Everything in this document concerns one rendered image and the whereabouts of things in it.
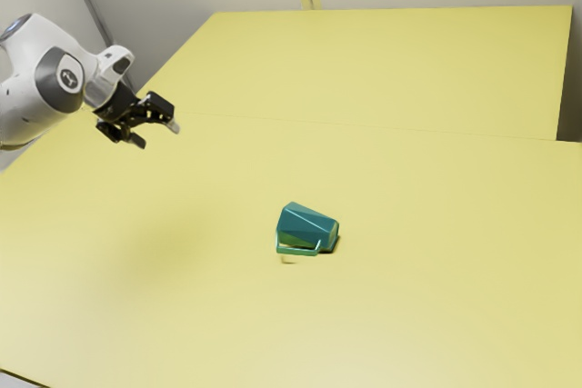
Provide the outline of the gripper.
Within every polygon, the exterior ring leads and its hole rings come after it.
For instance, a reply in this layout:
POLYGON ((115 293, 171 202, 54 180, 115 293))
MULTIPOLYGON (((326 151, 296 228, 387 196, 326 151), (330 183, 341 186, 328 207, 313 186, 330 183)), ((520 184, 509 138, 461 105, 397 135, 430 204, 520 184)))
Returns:
POLYGON ((174 134, 180 133, 173 104, 155 92, 149 92, 139 100, 127 85, 118 85, 111 98, 93 114, 100 119, 96 129, 115 144, 125 142, 140 149, 146 148, 143 137, 126 126, 115 125, 128 123, 130 119, 134 119, 135 125, 160 124, 174 134))

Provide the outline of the teal faceted mug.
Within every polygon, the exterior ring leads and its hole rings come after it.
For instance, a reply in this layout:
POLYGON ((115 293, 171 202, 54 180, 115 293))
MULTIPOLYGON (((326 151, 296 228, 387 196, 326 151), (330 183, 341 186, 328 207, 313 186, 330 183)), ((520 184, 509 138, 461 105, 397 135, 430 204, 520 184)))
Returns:
POLYGON ((339 222, 336 219, 295 202, 282 208, 275 233, 278 254, 331 254, 338 240, 339 222))

